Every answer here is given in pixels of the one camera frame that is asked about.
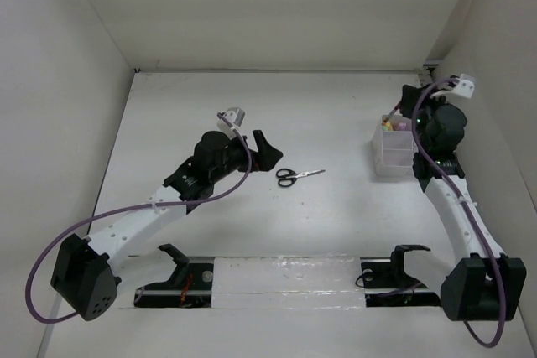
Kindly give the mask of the black handled scissors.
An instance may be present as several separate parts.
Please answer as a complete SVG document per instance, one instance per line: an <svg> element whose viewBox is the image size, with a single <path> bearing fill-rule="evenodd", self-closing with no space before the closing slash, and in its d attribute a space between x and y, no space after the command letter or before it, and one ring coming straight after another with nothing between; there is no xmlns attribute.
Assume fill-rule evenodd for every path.
<svg viewBox="0 0 537 358"><path fill-rule="evenodd" d="M325 173L324 169L316 169L300 173L297 173L292 169L279 169L276 172L275 177L278 181L278 186L286 189L293 186L299 179L323 173Z"/></svg>

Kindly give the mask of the purple pink highlighter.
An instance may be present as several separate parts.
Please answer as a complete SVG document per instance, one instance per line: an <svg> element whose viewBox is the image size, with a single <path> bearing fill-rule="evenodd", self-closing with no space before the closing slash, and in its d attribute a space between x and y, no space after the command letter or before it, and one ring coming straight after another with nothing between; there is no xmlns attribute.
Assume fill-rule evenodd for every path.
<svg viewBox="0 0 537 358"><path fill-rule="evenodd" d="M398 128L397 132L407 132L409 130L409 124L407 122L397 122L395 126Z"/></svg>

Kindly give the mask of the orange capped red pen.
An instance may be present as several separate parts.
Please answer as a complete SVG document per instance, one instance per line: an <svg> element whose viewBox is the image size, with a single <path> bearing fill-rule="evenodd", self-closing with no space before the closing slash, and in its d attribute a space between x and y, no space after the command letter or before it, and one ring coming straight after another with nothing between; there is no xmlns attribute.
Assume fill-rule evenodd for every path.
<svg viewBox="0 0 537 358"><path fill-rule="evenodd" d="M392 116L395 115L395 113L399 110L399 108L400 102L398 102L396 106L391 110L391 112L383 119L383 123L388 123L391 120Z"/></svg>

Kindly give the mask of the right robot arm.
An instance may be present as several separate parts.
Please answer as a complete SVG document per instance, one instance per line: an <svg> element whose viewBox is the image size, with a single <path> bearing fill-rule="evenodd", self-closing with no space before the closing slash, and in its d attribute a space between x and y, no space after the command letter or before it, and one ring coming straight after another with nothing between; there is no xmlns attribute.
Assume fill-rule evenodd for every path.
<svg viewBox="0 0 537 358"><path fill-rule="evenodd" d="M514 318L527 270L493 239L468 193L456 156L467 118L444 91L405 85L399 110L411 121L417 151L413 173L435 207L454 252L446 263L427 246L407 246L388 265L390 280L413 280L435 293L451 321L510 321Z"/></svg>

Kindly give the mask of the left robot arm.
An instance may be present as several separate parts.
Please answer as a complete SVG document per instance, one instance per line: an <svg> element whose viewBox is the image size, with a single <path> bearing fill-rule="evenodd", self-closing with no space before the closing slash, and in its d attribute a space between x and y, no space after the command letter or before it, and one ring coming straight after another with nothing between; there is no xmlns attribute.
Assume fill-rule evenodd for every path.
<svg viewBox="0 0 537 358"><path fill-rule="evenodd" d="M166 226L186 217L213 196L215 184L235 171L268 172L284 156L253 131L256 150L237 134L206 132L184 161L141 207L132 206L120 220L84 238L64 239L51 277L52 288L85 321L102 315L116 297L159 278L169 288L181 286L187 276L182 262L168 259L154 269L149 257L135 250Z"/></svg>

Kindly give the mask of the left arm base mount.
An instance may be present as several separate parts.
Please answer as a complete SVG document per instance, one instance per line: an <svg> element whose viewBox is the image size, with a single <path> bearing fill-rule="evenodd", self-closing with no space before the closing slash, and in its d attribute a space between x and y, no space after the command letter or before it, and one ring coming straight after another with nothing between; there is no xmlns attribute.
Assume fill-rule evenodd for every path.
<svg viewBox="0 0 537 358"><path fill-rule="evenodd" d="M171 244L159 246L175 265L169 277L138 288L135 308L208 309L211 307L214 257L189 258Z"/></svg>

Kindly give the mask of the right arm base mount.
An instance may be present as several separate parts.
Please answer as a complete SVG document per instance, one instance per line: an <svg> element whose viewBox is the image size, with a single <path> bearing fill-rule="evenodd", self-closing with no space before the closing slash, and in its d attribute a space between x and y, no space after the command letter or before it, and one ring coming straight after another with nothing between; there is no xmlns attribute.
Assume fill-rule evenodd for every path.
<svg viewBox="0 0 537 358"><path fill-rule="evenodd" d="M440 298L404 271L407 252L427 251L421 245L397 245L389 257L361 257L355 286L365 293L367 308L440 307Z"/></svg>

